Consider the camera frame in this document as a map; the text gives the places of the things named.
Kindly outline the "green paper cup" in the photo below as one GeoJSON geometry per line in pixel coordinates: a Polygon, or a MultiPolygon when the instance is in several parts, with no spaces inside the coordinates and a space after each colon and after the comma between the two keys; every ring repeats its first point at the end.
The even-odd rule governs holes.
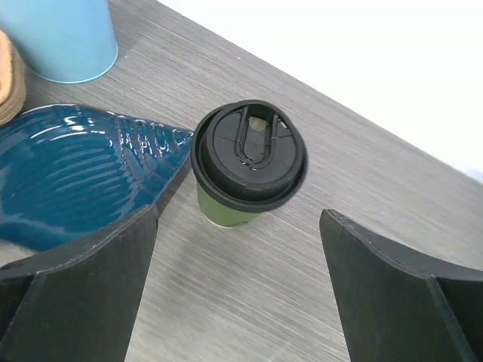
{"type": "Polygon", "coordinates": [[[212,182],[196,177],[198,205],[205,217],[221,228],[235,228],[249,223],[263,212],[257,202],[243,201],[212,182]]]}

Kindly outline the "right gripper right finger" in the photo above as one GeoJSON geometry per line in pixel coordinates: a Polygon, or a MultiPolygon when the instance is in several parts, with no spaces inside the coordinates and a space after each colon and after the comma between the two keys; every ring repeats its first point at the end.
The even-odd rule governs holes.
{"type": "Polygon", "coordinates": [[[482,273],[325,209],[319,221],[353,361],[480,361],[482,273]]]}

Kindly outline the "black coffee lid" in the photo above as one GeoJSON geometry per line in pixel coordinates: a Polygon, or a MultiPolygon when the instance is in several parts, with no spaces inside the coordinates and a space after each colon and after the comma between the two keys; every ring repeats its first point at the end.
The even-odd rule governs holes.
{"type": "Polygon", "coordinates": [[[209,112],[195,129],[190,159],[197,183],[211,198],[249,213],[290,200],[303,184],[309,160],[293,122],[262,100],[209,112]]]}

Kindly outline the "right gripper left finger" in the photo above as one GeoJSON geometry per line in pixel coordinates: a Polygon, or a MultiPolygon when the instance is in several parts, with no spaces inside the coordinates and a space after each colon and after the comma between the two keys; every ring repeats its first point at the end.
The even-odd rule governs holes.
{"type": "Polygon", "coordinates": [[[146,206],[1,269],[3,361],[123,361],[158,231],[146,206]]]}

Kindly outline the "cardboard cup carrier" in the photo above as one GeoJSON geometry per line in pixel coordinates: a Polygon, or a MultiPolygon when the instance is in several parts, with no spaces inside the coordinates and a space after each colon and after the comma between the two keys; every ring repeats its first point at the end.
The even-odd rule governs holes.
{"type": "Polygon", "coordinates": [[[9,37],[1,31],[0,123],[11,121],[26,101],[26,67],[9,37]]]}

